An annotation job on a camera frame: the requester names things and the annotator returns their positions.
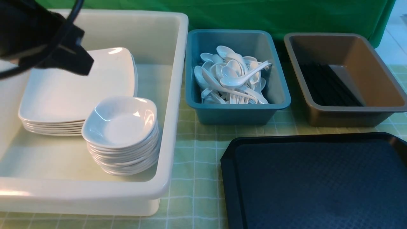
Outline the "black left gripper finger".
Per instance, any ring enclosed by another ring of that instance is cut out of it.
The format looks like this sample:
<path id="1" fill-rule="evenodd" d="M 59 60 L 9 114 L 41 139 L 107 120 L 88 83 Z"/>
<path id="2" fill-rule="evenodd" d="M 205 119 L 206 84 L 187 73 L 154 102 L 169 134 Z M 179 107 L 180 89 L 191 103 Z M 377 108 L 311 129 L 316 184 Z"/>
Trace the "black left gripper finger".
<path id="1" fill-rule="evenodd" d="M 73 74 L 88 76 L 93 62 L 92 56 L 81 45 L 74 48 L 74 51 L 57 48 L 42 62 L 42 69 L 58 68 Z"/>

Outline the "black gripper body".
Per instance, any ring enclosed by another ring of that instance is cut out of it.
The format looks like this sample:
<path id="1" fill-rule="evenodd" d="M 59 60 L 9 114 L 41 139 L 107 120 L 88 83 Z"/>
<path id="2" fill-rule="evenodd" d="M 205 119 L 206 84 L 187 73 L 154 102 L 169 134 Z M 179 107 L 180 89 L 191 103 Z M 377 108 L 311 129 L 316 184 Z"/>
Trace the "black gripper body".
<path id="1" fill-rule="evenodd" d="M 19 65 L 36 58 L 60 27 L 68 22 L 60 13 L 49 11 L 35 0 L 2 0 L 0 16 L 1 59 L 18 60 Z M 70 22 L 65 37 L 55 50 L 74 51 L 81 45 L 84 34 L 83 29 Z"/>

